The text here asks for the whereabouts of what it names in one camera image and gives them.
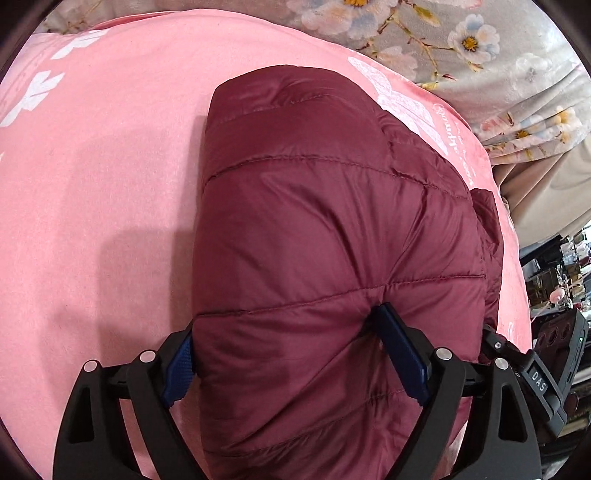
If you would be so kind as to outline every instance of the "white flower print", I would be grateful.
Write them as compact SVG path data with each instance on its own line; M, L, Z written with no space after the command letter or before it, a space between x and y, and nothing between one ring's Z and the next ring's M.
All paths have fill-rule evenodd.
M288 0L303 27L332 37L346 33L353 40L374 37L398 0Z
M452 7L476 8L482 5L482 0L428 0L432 4L451 5Z
M421 134L422 130L439 147L440 151L447 155L447 147L439 132L434 128L433 117L421 102L394 90L386 75L368 63L354 57L349 57L349 63L373 84L378 92L376 102L382 109L390 112L411 132L427 141Z
M582 129L583 124L574 108L562 110L557 115L546 121L546 126L550 129L556 128L560 133L556 136L563 144L570 144L574 139L578 139L577 131Z
M460 58L470 64L480 65L493 60L500 52L500 36L496 28L486 25L482 15L468 15L456 29L449 32L448 45Z
M402 53L400 46L389 47L378 52L376 59L409 80L414 81L417 77L417 59L412 53Z
M515 62L509 77L511 86L521 97L531 96L552 85L552 61L526 53Z

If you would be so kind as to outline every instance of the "quilted down jacket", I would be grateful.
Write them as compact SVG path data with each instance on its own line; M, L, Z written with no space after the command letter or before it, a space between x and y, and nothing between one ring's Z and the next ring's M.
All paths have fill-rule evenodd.
M475 361L501 288L493 195L322 69L220 85L202 162L193 340L213 477L384 479L420 407L363 320L389 301Z

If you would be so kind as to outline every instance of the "metal screw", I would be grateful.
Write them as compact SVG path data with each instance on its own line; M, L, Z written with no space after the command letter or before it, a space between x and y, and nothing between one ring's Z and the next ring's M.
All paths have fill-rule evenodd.
M146 350L145 352L142 352L141 355L139 356L139 360L145 364L149 364L150 362L153 362L155 358L156 358L156 352L154 352L153 350Z
M499 367L501 370L507 370L509 368L509 362L504 358L497 358L495 360L495 365Z
M93 372L96 370L96 367L98 367L99 364L96 362L96 360L88 360L85 364L84 364L84 371L85 372Z
M447 348L438 348L435 353L438 358L445 361L451 360L453 357L452 353Z

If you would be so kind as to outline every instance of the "pink fleece bedspread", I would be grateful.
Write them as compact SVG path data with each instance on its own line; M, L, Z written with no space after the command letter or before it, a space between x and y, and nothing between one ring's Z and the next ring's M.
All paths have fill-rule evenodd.
M345 75L470 188L495 193L505 241L499 331L530 346L517 236L486 152L453 109L372 60L295 30L212 10L151 17L35 36L0 85L0 416L44 479L84 361L128 362L189 322L210 98L261 67ZM202 459L196 401L193 389L174 417Z

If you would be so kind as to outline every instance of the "floral fabric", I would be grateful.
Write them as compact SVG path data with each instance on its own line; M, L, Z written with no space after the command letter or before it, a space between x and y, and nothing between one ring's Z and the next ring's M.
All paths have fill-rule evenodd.
M450 103L491 163L565 153L591 131L591 81L530 0L65 0L62 33L129 14L217 8L360 51Z

